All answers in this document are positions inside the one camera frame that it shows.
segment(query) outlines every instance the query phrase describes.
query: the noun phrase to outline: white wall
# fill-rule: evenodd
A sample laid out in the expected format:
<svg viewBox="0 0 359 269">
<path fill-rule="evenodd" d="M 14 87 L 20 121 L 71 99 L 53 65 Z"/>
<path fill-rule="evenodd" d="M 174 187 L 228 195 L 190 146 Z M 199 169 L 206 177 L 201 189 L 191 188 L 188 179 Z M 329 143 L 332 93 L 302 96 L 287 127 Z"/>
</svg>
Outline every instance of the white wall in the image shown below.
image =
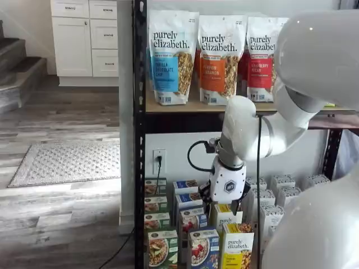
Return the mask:
<svg viewBox="0 0 359 269">
<path fill-rule="evenodd" d="M 288 151 L 260 161 L 261 175 L 292 174 L 296 178 L 314 175 L 321 171 L 322 159 L 326 146 L 327 131 L 310 130 Z M 208 180 L 209 174 L 197 171 L 187 162 L 188 148 L 198 140 L 209 140 L 219 137 L 220 133 L 187 133 L 187 134 L 148 134 L 146 135 L 146 177 L 153 174 L 153 150 L 166 149 L 167 190 L 172 191 L 171 182 L 196 179 L 200 183 Z M 204 145 L 196 146 L 191 152 L 194 164 L 210 168 L 214 154 L 206 154 Z M 256 162 L 247 163 L 247 175 L 256 175 Z"/>
<path fill-rule="evenodd" d="M 25 39 L 28 56 L 46 58 L 56 74 L 50 0 L 0 0 L 0 20 L 5 37 Z"/>
</svg>

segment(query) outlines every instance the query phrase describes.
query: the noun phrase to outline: granola bag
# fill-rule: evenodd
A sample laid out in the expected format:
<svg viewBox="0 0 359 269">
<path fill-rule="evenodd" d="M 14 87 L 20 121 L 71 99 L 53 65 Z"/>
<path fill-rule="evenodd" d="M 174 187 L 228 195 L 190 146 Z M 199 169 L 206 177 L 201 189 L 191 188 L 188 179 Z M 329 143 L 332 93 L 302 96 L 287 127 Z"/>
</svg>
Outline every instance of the granola bag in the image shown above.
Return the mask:
<svg viewBox="0 0 359 269">
<path fill-rule="evenodd" d="M 149 42 L 155 99 L 188 101 L 196 53 L 198 12 L 150 10 Z"/>
<path fill-rule="evenodd" d="M 201 101 L 227 105 L 236 95 L 238 63 L 246 40 L 246 16 L 200 16 Z"/>
<path fill-rule="evenodd" d="M 274 51 L 277 38 L 287 18 L 249 17 L 247 43 L 248 63 L 247 96 L 254 102 L 273 102 L 272 90 L 277 73 L 274 69 Z"/>
</svg>

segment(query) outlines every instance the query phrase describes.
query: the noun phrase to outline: electrical outlet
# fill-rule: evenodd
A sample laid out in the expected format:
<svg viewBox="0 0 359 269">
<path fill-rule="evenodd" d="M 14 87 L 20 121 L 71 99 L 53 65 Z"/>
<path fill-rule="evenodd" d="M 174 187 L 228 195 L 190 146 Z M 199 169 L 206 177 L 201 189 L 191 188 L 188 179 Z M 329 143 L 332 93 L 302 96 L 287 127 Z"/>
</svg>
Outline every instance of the electrical outlet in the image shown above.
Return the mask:
<svg viewBox="0 0 359 269">
<path fill-rule="evenodd" d="M 158 156 L 162 156 L 161 171 L 160 171 L 160 176 L 161 176 L 162 174 L 166 173 L 166 150 L 165 149 L 153 150 L 153 174 L 156 177 L 158 175 L 158 169 L 159 169 L 159 164 L 156 161 L 156 158 Z"/>
</svg>

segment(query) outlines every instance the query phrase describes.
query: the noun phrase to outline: baseboard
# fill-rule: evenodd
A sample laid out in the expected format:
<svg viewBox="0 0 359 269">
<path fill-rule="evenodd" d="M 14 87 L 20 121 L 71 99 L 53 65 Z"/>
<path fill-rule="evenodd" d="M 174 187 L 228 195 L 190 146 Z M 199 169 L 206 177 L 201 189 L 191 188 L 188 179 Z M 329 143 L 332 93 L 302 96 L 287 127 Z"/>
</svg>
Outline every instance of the baseboard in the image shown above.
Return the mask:
<svg viewBox="0 0 359 269">
<path fill-rule="evenodd" d="M 118 77 L 59 77 L 60 86 L 118 87 Z"/>
</svg>

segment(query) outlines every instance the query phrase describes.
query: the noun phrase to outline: white robot body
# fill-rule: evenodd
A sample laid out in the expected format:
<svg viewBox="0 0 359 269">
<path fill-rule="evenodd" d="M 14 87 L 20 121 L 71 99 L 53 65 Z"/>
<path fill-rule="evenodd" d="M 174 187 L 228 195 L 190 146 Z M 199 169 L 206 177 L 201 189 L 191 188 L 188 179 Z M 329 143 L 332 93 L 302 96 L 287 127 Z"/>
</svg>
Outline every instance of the white robot body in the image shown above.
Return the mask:
<svg viewBox="0 0 359 269">
<path fill-rule="evenodd" d="M 210 195 L 214 202 L 229 202 L 241 198 L 246 182 L 246 165 L 238 170 L 229 170 L 220 163 L 218 156 L 213 160 L 214 174 L 210 174 Z"/>
</svg>

